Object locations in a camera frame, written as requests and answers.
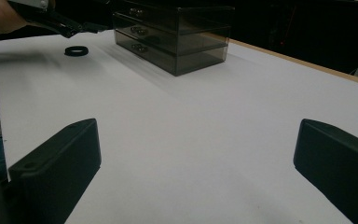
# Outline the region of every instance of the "black rubber ring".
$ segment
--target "black rubber ring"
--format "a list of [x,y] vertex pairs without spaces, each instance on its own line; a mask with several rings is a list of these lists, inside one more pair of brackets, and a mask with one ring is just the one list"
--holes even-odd
[[65,55],[71,57],[80,57],[89,53],[89,49],[84,46],[72,46],[65,49]]

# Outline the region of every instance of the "smoked plastic drawer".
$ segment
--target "smoked plastic drawer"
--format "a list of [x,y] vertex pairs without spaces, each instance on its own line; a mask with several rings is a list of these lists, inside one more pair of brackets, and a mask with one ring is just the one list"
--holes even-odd
[[117,0],[114,11],[122,17],[169,33],[185,35],[229,28],[234,7],[198,1]]
[[122,34],[120,31],[115,31],[115,34],[118,45],[175,76],[222,63],[227,56],[227,47],[178,56],[156,49],[143,40]]
[[174,35],[158,28],[149,27],[138,21],[115,15],[115,28],[126,35],[142,39],[149,45],[171,53],[185,55],[228,45],[229,28],[210,30],[202,33]]

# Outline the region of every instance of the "drawer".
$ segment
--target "drawer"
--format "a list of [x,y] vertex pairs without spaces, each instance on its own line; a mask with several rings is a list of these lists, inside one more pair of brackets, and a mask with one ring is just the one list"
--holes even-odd
[[175,58],[173,55],[169,55],[165,52],[149,47],[145,43],[122,34],[120,31],[115,31],[115,34],[116,43],[124,49],[135,53],[169,73],[174,73]]
[[113,21],[115,28],[121,33],[142,39],[151,46],[178,55],[218,49],[226,47],[228,44],[229,28],[195,34],[173,35],[118,15],[114,16]]
[[117,15],[176,35],[201,33],[230,27],[233,7],[197,1],[161,1],[158,3],[117,0]]
[[175,76],[195,71],[216,63],[222,63],[226,59],[227,55],[227,47],[222,47],[219,49],[209,49],[193,54],[175,56],[174,54],[155,49],[146,42],[122,34],[120,31],[115,31],[115,34],[118,45]]

